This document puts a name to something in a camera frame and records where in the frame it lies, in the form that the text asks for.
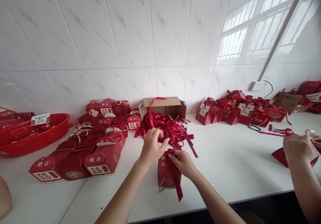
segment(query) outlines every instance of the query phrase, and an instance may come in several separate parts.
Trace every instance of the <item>person's arm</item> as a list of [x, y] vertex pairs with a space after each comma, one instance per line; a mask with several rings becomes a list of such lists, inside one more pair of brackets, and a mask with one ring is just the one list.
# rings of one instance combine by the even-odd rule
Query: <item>person's arm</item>
[[215, 224], [245, 224], [242, 218], [240, 218], [198, 171], [186, 151], [176, 150], [175, 155], [178, 155], [180, 160], [172, 155], [169, 155], [169, 158], [181, 173], [194, 183]]
[[141, 181], [150, 166], [163, 155], [168, 145], [169, 138], [159, 147], [157, 143], [159, 136], [163, 137], [163, 133], [160, 129], [155, 128], [144, 135], [144, 146], [139, 159], [95, 224], [125, 224], [128, 222]]
[[319, 152], [312, 138], [303, 135], [293, 135], [284, 138], [283, 149], [289, 164], [295, 194], [300, 207], [310, 224], [321, 223], [321, 185], [318, 182], [310, 162]]
[[12, 208], [12, 199], [7, 183], [0, 176], [0, 219], [6, 216]]

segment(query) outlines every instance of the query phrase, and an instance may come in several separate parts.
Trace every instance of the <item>human hand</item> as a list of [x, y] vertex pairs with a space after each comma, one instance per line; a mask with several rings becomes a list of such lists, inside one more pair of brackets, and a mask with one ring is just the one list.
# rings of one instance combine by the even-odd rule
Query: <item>human hand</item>
[[289, 165], [291, 163], [310, 163], [317, 156], [319, 152], [315, 148], [321, 148], [321, 144], [313, 141], [314, 139], [306, 135], [292, 135], [290, 137], [285, 137], [283, 139], [283, 149], [285, 156]]
[[168, 157], [183, 175], [185, 175], [190, 180], [194, 179], [199, 171], [194, 165], [194, 162], [191, 159], [190, 155], [183, 150], [175, 150], [175, 155], [179, 156], [180, 159], [178, 160], [171, 154], [169, 154]]
[[145, 166], [150, 167], [152, 163], [157, 161], [163, 155], [168, 145], [169, 138], [165, 139], [161, 147], [159, 147], [157, 143], [159, 136], [163, 138], [164, 134], [160, 129], [156, 128], [152, 128], [143, 136], [144, 145], [138, 160]]

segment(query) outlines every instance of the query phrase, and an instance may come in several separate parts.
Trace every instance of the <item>brown cardboard box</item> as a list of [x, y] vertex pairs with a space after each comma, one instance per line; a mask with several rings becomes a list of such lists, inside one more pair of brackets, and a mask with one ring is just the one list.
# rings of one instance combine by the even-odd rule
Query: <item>brown cardboard box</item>
[[288, 92], [280, 92], [273, 104], [276, 107], [282, 107], [290, 113], [306, 112], [308, 106], [303, 106], [299, 102], [303, 99], [300, 95], [288, 94]]
[[[147, 107], [150, 106], [153, 98], [145, 98], [139, 104], [139, 113], [141, 121], [144, 122], [144, 117], [147, 114]], [[166, 97], [165, 100], [155, 99], [153, 106], [150, 109], [158, 114], [168, 114], [172, 118], [175, 118], [179, 115], [182, 118], [186, 116], [186, 106], [187, 104], [184, 101], [178, 99], [178, 97]]]

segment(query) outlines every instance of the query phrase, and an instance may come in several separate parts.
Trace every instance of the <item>power socket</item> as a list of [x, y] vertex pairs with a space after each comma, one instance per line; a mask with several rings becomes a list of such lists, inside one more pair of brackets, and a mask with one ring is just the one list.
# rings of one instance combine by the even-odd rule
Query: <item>power socket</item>
[[252, 82], [249, 88], [249, 91], [263, 91], [265, 90], [267, 82]]

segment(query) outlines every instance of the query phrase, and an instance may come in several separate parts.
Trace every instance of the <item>black cable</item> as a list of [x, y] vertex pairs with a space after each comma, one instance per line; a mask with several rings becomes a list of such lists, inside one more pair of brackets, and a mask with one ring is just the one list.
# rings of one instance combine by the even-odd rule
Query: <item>black cable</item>
[[263, 98], [263, 99], [265, 99], [267, 96], [269, 96], [269, 95], [273, 92], [273, 85], [272, 85], [269, 81], [266, 81], [266, 80], [263, 80], [263, 81], [268, 82], [268, 83], [271, 85], [271, 87], [272, 87], [272, 91]]

